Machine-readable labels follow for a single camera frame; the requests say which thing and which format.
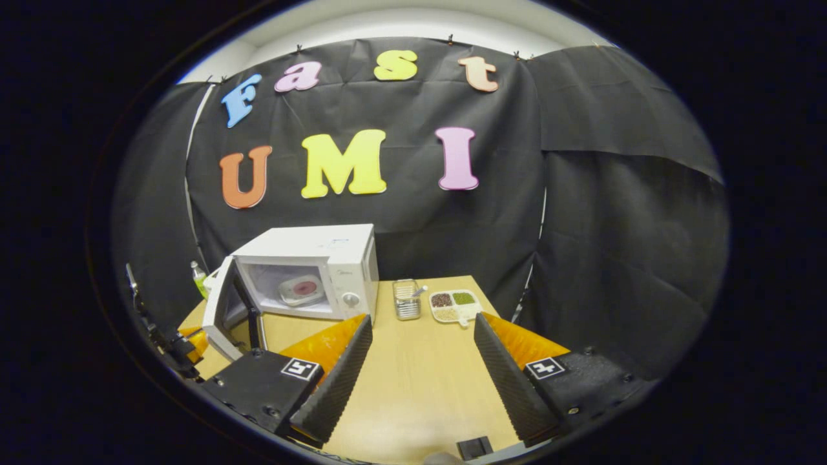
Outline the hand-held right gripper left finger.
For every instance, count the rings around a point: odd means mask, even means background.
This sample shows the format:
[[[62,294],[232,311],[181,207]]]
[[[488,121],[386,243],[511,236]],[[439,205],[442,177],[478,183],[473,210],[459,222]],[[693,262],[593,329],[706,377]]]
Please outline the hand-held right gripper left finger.
[[[357,315],[283,353],[254,348],[203,387],[255,426],[321,448],[348,405],[372,340],[372,318]]]

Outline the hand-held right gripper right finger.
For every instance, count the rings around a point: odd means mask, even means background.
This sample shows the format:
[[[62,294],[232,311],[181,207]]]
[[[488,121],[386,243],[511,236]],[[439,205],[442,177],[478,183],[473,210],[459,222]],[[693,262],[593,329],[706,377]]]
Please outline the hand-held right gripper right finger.
[[[569,350],[486,312],[475,317],[474,342],[516,435],[528,446],[593,429],[658,383],[596,348]]]

